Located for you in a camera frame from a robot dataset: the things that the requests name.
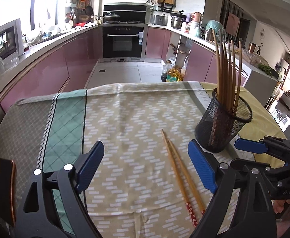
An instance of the red patterned chopstick handle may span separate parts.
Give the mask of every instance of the red patterned chopstick handle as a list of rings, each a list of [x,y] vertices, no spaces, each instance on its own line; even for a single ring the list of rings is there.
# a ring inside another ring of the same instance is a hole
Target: red patterned chopstick handle
[[[193,209],[192,209],[191,203],[190,203],[190,202],[187,202],[187,203],[186,203],[186,207],[187,207],[188,213],[189,213],[189,215],[190,215],[190,218],[191,218],[192,224],[193,224],[194,228],[196,228],[198,222],[197,222],[197,218],[196,218],[195,212],[194,212]]]

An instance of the green vegetable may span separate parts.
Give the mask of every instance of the green vegetable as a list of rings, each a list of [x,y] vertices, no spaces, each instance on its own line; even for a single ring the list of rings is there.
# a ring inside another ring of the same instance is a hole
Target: green vegetable
[[[270,66],[266,66],[264,64],[259,64],[258,68],[261,71],[264,71],[267,75],[269,75],[270,77],[273,77],[272,72],[271,72],[271,67]]]

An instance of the microwave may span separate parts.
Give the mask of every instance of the microwave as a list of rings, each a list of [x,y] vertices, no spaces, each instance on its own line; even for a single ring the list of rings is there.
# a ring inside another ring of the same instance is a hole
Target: microwave
[[[6,63],[22,55],[24,45],[21,34],[20,19],[0,26],[0,57]]]

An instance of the white tile floor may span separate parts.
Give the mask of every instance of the white tile floor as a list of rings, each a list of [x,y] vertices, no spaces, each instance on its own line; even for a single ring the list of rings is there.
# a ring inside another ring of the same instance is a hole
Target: white tile floor
[[[162,65],[151,62],[98,63],[87,88],[112,83],[160,83]]]

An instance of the oven handle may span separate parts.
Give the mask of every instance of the oven handle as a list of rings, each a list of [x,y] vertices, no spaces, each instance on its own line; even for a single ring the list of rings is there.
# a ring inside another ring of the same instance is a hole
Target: oven handle
[[[110,35],[107,34],[108,37],[138,37],[138,34],[136,35]]]

